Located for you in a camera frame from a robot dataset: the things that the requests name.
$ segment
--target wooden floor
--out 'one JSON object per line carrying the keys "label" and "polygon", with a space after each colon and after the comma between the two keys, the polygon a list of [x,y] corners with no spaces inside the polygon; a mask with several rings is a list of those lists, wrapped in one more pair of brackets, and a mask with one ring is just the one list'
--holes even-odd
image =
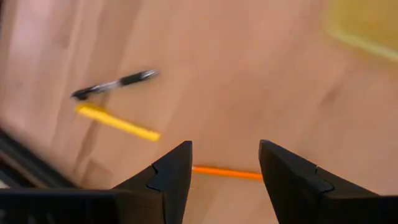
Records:
{"label": "wooden floor", "polygon": [[[194,164],[259,172],[260,139],[379,194],[398,194],[398,66],[331,38],[326,0],[8,0],[0,122],[87,188],[111,188],[184,140]],[[157,143],[75,114],[70,93]],[[277,223],[261,182],[193,175],[185,223]]]}

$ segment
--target yellow highlighter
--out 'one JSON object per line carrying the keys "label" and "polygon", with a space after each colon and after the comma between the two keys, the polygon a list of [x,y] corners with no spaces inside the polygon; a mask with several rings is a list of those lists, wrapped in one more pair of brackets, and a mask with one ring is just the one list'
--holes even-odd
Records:
{"label": "yellow highlighter", "polygon": [[109,125],[111,127],[123,130],[125,132],[135,134],[141,138],[148,139],[151,141],[158,141],[160,139],[160,133],[151,131],[128,121],[115,118],[114,116],[105,112],[101,108],[86,103],[80,104],[76,107],[76,112],[86,117],[99,121],[100,123]]}

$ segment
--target orange pencil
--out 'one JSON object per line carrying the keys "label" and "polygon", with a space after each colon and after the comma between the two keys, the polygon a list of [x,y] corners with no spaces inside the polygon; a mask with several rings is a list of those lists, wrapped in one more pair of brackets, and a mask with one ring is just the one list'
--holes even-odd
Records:
{"label": "orange pencil", "polygon": [[262,181],[262,175],[256,172],[245,172],[238,170],[219,169],[215,167],[193,166],[192,171],[198,174],[218,175],[223,177],[234,177]]}

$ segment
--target orange stick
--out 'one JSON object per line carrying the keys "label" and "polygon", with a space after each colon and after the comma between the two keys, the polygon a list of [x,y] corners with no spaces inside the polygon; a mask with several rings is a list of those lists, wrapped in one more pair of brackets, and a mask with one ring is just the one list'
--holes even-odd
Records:
{"label": "orange stick", "polygon": [[229,169],[219,169],[214,167],[205,166],[193,166],[192,171],[198,174],[218,175],[223,177],[234,177],[242,179],[260,180],[262,181],[262,175],[256,172],[245,172]]}

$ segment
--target black pen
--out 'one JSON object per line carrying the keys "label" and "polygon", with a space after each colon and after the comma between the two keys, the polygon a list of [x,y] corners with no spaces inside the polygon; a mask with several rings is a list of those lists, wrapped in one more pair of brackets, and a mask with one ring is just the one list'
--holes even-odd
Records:
{"label": "black pen", "polygon": [[120,78],[119,80],[108,82],[100,85],[91,86],[88,88],[84,88],[81,90],[77,90],[72,93],[71,97],[74,97],[78,100],[87,100],[90,94],[92,93],[101,93],[104,91],[111,90],[113,88],[122,87],[126,85],[130,85],[136,82],[141,82],[147,80],[148,78],[153,77],[158,74],[157,70],[145,70],[139,73],[135,73],[132,75],[128,75]]}

